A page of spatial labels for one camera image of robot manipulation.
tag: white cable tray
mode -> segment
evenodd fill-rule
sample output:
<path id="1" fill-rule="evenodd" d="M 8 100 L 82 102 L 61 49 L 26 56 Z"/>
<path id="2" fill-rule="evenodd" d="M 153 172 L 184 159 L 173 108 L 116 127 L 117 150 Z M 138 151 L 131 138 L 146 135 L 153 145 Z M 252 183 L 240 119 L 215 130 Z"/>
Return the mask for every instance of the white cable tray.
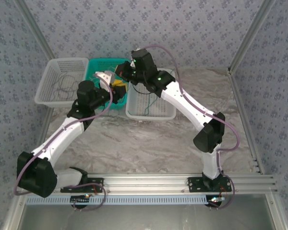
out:
<path id="1" fill-rule="evenodd" d="M 42 198 L 37 195 L 29 195 L 26 205 L 70 205 L 70 195 L 51 195 Z M 90 197 L 89 202 L 76 203 L 86 205 L 98 205 L 103 195 Z M 208 204 L 205 195 L 108 195 L 104 205 L 204 205 Z"/>

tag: wall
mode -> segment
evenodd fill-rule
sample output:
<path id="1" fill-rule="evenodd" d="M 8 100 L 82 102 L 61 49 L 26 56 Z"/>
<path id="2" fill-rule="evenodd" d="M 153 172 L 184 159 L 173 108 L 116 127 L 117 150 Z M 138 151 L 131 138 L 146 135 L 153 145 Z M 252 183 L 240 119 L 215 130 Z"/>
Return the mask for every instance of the wall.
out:
<path id="1" fill-rule="evenodd" d="M 57 57 L 129 58 L 162 44 L 182 66 L 230 65 L 262 0 L 26 0 Z M 157 65 L 169 65 L 152 51 Z"/>
<path id="2" fill-rule="evenodd" d="M 240 93 L 266 173 L 288 212 L 288 0 L 278 0 L 237 72 Z"/>
<path id="3" fill-rule="evenodd" d="M 18 155 L 35 147 L 45 107 L 34 95 L 47 60 L 12 0 L 0 0 L 0 228 Z"/>

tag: green plastic basket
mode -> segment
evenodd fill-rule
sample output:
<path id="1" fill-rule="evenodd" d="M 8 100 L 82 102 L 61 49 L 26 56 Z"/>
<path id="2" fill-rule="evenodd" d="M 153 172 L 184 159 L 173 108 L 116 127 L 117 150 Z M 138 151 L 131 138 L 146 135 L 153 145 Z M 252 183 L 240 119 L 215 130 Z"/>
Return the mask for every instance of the green plastic basket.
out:
<path id="1" fill-rule="evenodd" d="M 94 82 L 95 86 L 99 87 L 100 80 L 98 78 L 94 77 L 93 74 L 96 71 L 103 72 L 106 70 L 111 70 L 112 72 L 114 72 L 116 66 L 124 63 L 125 61 L 130 61 L 130 60 L 124 59 L 124 58 L 94 58 L 94 59 L 91 59 L 88 63 L 88 68 L 87 68 L 85 80 L 90 80 L 90 81 Z M 116 79 L 122 80 L 123 82 L 125 82 L 119 76 L 116 76 Z M 125 94 L 125 96 L 123 98 L 121 98 L 118 101 L 117 104 L 113 103 L 110 106 L 110 109 L 120 110 L 124 107 L 126 102 L 127 102 L 127 93 Z"/>

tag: black cable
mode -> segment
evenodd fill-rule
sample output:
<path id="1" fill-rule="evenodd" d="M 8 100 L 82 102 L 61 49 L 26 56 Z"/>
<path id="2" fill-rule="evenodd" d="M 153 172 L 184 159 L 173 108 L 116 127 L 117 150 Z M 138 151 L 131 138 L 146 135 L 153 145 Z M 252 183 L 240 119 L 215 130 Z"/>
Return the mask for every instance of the black cable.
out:
<path id="1" fill-rule="evenodd" d="M 139 93 L 139 94 L 151 94 L 151 92 L 139 92 L 135 89 L 134 85 L 132 84 L 132 87 L 134 88 L 134 90 Z"/>
<path id="2" fill-rule="evenodd" d="M 79 82 L 76 81 L 76 78 L 74 76 L 68 75 L 67 73 L 68 72 L 62 72 L 59 75 L 58 80 L 52 84 L 52 87 L 54 89 L 54 91 L 52 93 L 53 94 L 52 101 L 56 98 L 55 93 L 57 93 L 57 96 L 58 96 L 59 99 L 69 100 L 69 99 L 73 98 L 75 91 L 77 91 L 76 89 L 75 90 L 73 89 L 73 86 L 74 86 L 74 84 L 79 84 Z M 63 88 L 62 84 L 63 84 L 63 81 L 66 79 L 66 77 L 73 78 L 73 83 L 72 83 L 72 85 L 70 87 Z"/>

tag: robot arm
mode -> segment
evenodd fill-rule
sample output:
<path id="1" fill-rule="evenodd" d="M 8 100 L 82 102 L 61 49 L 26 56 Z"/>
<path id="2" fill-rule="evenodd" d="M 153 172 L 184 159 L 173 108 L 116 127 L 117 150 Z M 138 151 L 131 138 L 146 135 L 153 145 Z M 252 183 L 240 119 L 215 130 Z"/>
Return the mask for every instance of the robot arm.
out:
<path id="1" fill-rule="evenodd" d="M 225 126 L 205 114 L 214 115 L 222 120 L 225 120 L 225 116 L 222 113 L 214 114 L 184 91 L 188 99 L 204 110 L 205 114 L 190 105 L 181 95 L 179 83 L 166 71 L 157 70 L 151 54 L 146 49 L 132 51 L 132 62 L 126 61 L 118 65 L 115 72 L 132 84 L 142 83 L 148 91 L 174 105 L 192 122 L 199 131 L 193 142 L 203 152 L 203 177 L 207 186 L 211 187 L 213 180 L 219 176 L 216 150 L 220 148 Z"/>
<path id="2" fill-rule="evenodd" d="M 37 158 L 23 173 L 18 186 L 41 197 L 49 196 L 56 188 L 78 185 L 83 178 L 83 171 L 76 168 L 54 172 L 53 168 L 65 149 L 92 123 L 81 121 L 95 115 L 95 110 L 110 100 L 109 85 L 114 82 L 115 74 L 111 72 L 96 73 L 104 81 L 96 88 L 92 81 L 82 81 L 77 90 L 77 100 L 72 105 L 63 124 L 41 146 L 31 153 L 22 152 L 17 160 L 17 176 L 33 157 Z M 117 103 L 126 93 L 125 86 L 111 88 L 113 103 Z"/>
<path id="3" fill-rule="evenodd" d="M 199 131 L 193 142 L 203 152 L 203 183 L 208 188 L 213 187 L 216 184 L 216 180 L 221 176 L 216 163 L 216 149 L 220 147 L 222 142 L 224 125 L 209 118 L 206 114 L 214 115 L 222 120 L 225 120 L 224 115 L 222 113 L 214 114 L 184 92 L 184 95 L 195 105 L 202 108 L 205 114 L 191 106 L 182 97 L 179 84 L 175 81 L 175 78 L 166 71 L 157 70 L 150 53 L 145 49 L 133 51 L 132 62 L 126 61 L 118 65 L 115 72 L 127 82 L 135 85 L 138 83 L 144 84 L 150 92 L 174 105 L 192 122 Z M 77 91 L 78 99 L 73 103 L 61 127 L 45 143 L 31 153 L 23 152 L 19 156 L 17 176 L 28 161 L 42 150 L 42 153 L 25 170 L 19 181 L 19 187 L 41 197 L 47 197 L 56 188 L 78 185 L 79 183 L 85 184 L 83 182 L 84 172 L 80 169 L 70 168 L 62 172 L 54 172 L 53 167 L 70 143 L 92 123 L 92 119 L 82 122 L 75 121 L 94 116 L 95 109 L 109 101 L 110 93 L 106 84 L 110 85 L 113 83 L 114 75 L 107 71 L 105 73 L 97 72 L 96 74 L 104 80 L 100 84 L 101 89 L 96 88 L 92 81 L 81 82 Z M 112 88 L 111 90 L 114 103 L 117 103 L 126 93 L 124 86 Z"/>

